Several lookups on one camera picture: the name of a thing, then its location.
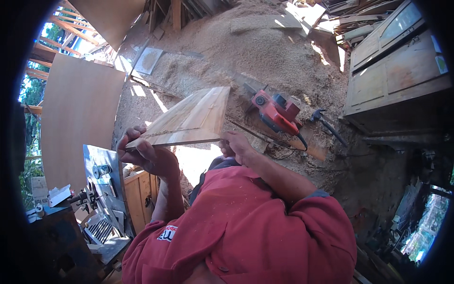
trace dirt floor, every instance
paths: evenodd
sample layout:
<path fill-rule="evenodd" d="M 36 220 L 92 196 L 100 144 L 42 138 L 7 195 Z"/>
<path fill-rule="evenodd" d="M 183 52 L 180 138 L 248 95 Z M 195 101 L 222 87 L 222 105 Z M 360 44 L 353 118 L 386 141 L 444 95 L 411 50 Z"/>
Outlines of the dirt floor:
<path fill-rule="evenodd" d="M 307 176 L 317 187 L 337 198 L 352 217 L 352 222 L 357 222 L 355 231 L 365 235 L 377 222 L 382 223 L 394 216 L 408 183 L 405 174 L 408 153 L 371 148 L 361 140 L 356 128 L 337 122 L 346 98 L 349 62 L 348 58 L 340 59 L 333 41 L 317 33 L 304 39 L 291 30 L 230 32 L 231 19 L 270 14 L 284 14 L 284 11 L 264 0 L 240 0 L 232 9 L 190 22 L 179 32 L 173 31 L 171 26 L 163 26 L 165 34 L 161 40 L 149 35 L 147 26 L 135 25 L 118 56 L 132 62 L 137 53 L 134 48 L 150 38 L 149 47 L 168 53 L 161 56 L 151 75 L 141 75 L 145 81 L 162 88 L 155 90 L 161 93 L 156 93 L 137 82 L 125 84 L 115 121 L 113 147 L 127 127 L 150 124 L 195 90 L 229 85 L 235 94 L 238 86 L 232 77 L 235 72 L 241 73 L 291 97 L 302 110 L 299 119 L 303 123 L 314 110 L 327 110 L 326 116 L 348 141 L 348 148 L 342 148 L 335 138 L 322 132 L 318 126 L 315 135 L 319 143 L 329 147 L 325 161 L 272 145 L 267 146 L 266 154 L 281 165 Z M 226 115 L 235 116 L 238 111 L 242 112 L 242 109 L 228 108 Z M 224 129 L 239 130 L 228 122 Z M 264 145 L 255 146 L 256 149 L 265 149 Z M 206 146 L 191 147 L 203 149 Z M 191 189 L 188 180 L 191 178 L 184 176 L 182 183 L 184 188 Z M 365 210 L 368 212 L 367 221 L 354 217 L 357 212 Z"/>

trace metal plate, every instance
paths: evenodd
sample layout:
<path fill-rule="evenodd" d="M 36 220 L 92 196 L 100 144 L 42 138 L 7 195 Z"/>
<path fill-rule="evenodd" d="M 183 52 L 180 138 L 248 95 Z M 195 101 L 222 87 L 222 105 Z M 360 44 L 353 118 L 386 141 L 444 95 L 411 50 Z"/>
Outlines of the metal plate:
<path fill-rule="evenodd" d="M 135 70 L 150 75 L 163 50 L 147 47 L 140 56 Z"/>

